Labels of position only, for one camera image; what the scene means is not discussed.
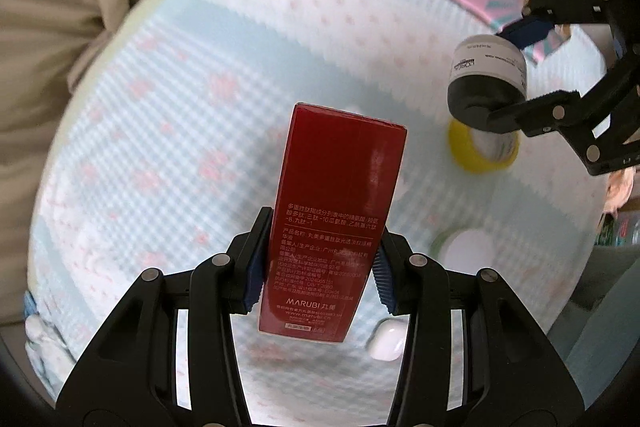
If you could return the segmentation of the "black and white jar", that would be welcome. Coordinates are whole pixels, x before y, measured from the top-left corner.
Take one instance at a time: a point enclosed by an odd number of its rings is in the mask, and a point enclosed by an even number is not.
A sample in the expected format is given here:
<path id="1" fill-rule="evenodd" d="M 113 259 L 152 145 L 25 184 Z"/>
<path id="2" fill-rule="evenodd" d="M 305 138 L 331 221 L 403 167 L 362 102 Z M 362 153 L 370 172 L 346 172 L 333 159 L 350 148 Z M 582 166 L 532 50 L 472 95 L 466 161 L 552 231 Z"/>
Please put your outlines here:
<path id="1" fill-rule="evenodd" d="M 447 104 L 461 124 L 491 133 L 518 130 L 515 107 L 526 101 L 523 53 L 494 35 L 466 38 L 452 54 Z"/>

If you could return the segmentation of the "yellow tape roll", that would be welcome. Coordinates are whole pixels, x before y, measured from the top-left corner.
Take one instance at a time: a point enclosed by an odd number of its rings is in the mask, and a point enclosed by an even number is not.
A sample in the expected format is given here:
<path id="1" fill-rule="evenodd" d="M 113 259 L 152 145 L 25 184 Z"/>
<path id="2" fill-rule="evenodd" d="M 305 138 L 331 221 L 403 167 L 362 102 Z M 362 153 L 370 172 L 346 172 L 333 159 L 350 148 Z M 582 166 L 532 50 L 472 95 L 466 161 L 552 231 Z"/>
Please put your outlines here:
<path id="1" fill-rule="evenodd" d="M 480 131 L 451 119 L 448 127 L 451 156 L 466 171 L 485 173 L 509 168 L 518 156 L 516 132 L 497 134 Z"/>

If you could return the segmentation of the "red cosmetics box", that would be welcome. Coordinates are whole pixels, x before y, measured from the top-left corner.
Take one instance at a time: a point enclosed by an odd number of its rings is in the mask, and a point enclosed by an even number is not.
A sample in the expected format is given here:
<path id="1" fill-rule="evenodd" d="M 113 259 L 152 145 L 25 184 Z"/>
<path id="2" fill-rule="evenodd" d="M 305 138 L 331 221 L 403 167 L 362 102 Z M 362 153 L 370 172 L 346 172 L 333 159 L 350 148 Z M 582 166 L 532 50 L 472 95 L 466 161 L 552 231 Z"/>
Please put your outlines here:
<path id="1" fill-rule="evenodd" d="M 383 235 L 404 155 L 399 124 L 297 104 L 271 225 L 258 329 L 341 343 Z"/>

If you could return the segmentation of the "small white case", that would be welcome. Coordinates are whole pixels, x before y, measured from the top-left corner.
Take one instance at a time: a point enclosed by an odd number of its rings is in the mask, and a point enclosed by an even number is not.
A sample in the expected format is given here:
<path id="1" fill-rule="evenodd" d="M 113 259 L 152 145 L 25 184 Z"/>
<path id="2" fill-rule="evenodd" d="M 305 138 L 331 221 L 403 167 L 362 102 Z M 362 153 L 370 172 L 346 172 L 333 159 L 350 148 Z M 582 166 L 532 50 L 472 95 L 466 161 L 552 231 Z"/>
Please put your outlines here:
<path id="1" fill-rule="evenodd" d="M 367 342 L 368 355 L 373 360 L 393 362 L 404 353 L 408 334 L 408 322 L 401 319 L 385 319 L 375 326 Z"/>

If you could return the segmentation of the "green and white jar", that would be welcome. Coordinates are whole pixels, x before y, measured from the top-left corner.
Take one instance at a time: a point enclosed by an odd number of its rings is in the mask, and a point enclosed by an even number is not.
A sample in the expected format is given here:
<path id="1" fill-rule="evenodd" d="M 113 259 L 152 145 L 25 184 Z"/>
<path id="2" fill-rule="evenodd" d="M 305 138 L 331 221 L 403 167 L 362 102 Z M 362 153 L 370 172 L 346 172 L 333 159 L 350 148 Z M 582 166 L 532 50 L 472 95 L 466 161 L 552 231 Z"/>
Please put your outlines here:
<path id="1" fill-rule="evenodd" d="M 449 271 L 476 274 L 494 265 L 497 247 L 492 236 L 482 229 L 457 229 L 437 236 L 430 256 Z"/>

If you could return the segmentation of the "beige curtain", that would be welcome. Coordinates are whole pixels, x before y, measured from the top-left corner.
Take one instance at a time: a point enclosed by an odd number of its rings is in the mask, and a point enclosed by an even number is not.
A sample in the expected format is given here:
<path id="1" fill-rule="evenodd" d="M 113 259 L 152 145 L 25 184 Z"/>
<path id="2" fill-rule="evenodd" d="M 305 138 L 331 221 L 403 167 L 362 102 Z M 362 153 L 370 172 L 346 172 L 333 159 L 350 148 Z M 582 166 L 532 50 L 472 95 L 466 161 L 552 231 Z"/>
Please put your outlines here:
<path id="1" fill-rule="evenodd" d="M 1 0 L 1 320 L 21 320 L 32 208 L 64 109 L 138 0 Z"/>

